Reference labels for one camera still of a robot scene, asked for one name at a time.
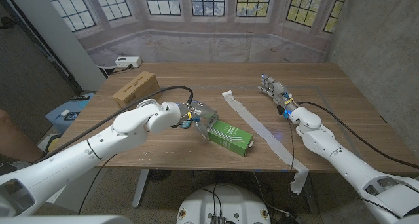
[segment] yellow label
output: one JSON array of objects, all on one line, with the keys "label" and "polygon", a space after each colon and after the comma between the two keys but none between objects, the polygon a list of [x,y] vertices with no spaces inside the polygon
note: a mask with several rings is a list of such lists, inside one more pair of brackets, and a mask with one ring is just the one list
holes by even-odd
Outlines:
[{"label": "yellow label", "polygon": [[289,102],[292,102],[293,101],[293,99],[291,98],[291,99],[289,99],[289,100],[287,100],[286,102],[285,102],[285,105],[287,105],[287,104],[289,104]]}]

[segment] brown box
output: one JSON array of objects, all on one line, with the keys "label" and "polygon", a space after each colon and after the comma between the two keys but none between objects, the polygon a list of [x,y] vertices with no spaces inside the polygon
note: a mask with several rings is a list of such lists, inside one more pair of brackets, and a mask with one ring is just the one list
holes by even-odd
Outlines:
[{"label": "brown box", "polygon": [[[113,100],[118,104],[119,108],[127,106],[134,100],[138,100],[144,96],[160,90],[157,82],[156,75],[146,71],[141,72],[137,77],[132,79],[128,84],[122,87],[112,97]],[[159,99],[162,93],[153,96],[154,99]],[[133,105],[130,109],[136,108],[137,105]]]}]

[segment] wooden table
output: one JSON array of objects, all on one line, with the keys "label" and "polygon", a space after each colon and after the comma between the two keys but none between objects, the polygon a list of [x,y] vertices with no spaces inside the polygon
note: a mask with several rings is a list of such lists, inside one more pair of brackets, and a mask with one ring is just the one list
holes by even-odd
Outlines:
[{"label": "wooden table", "polygon": [[[176,170],[261,170],[284,171],[289,166],[272,152],[268,144],[230,107],[221,96],[232,90],[241,102],[261,121],[274,136],[292,151],[290,127],[276,111],[276,104],[259,92],[261,74],[267,74],[284,85],[297,101],[318,103],[334,112],[381,151],[393,157],[418,164],[416,159],[375,108],[354,86],[336,64],[258,64],[258,63],[143,63],[139,69],[112,75],[90,100],[75,122],[60,140],[63,144],[94,126],[118,110],[112,95],[142,71],[155,73],[160,87],[183,85],[194,91],[194,99],[217,110],[220,119],[253,134],[255,143],[245,157],[204,139],[193,127],[188,130],[167,129],[161,134],[149,134],[149,139],[139,147],[118,154],[106,166],[159,168]],[[162,102],[186,102],[185,90],[164,92]],[[388,160],[369,149],[350,132],[337,124],[326,112],[304,105],[319,115],[323,124],[335,133],[345,148],[360,156],[373,168],[382,172],[417,172],[414,168]],[[83,140],[111,125],[111,121],[93,131]],[[295,157],[311,172],[336,172],[323,158],[310,152],[295,132],[293,125]]]}]

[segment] cardboard box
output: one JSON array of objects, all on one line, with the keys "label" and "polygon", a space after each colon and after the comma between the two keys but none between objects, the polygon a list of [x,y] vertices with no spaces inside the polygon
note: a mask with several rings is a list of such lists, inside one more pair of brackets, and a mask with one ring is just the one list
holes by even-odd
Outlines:
[{"label": "cardboard box", "polygon": [[[154,73],[143,71],[137,77],[132,79],[132,81],[122,87],[112,97],[118,107],[122,108],[134,100],[148,96],[157,90],[160,90],[160,86],[158,85],[156,75]],[[159,93],[153,98],[157,100],[161,95],[162,93]],[[137,105],[133,105],[130,109],[135,109],[136,107]]]},{"label": "cardboard box", "polygon": [[253,144],[253,136],[223,121],[217,120],[208,130],[209,140],[244,156]]}]

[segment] window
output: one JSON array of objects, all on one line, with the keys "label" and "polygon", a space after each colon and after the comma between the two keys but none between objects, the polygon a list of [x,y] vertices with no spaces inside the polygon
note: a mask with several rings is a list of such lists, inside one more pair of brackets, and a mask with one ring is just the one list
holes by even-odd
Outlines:
[{"label": "window", "polygon": [[270,0],[237,0],[236,16],[266,17]]},{"label": "window", "polygon": [[292,0],[287,20],[311,27],[321,0]]},{"label": "window", "polygon": [[333,10],[330,13],[329,19],[327,20],[325,31],[328,33],[333,33],[335,30],[336,23],[338,22],[338,17],[340,11],[342,10],[343,4],[345,0],[336,0],[335,5],[333,6]]},{"label": "window", "polygon": [[225,0],[192,0],[193,16],[224,16]]},{"label": "window", "polygon": [[71,31],[94,26],[92,15],[83,0],[50,0]]},{"label": "window", "polygon": [[131,16],[125,0],[98,0],[109,21]]},{"label": "window", "polygon": [[179,0],[147,0],[150,14],[181,15]]}]

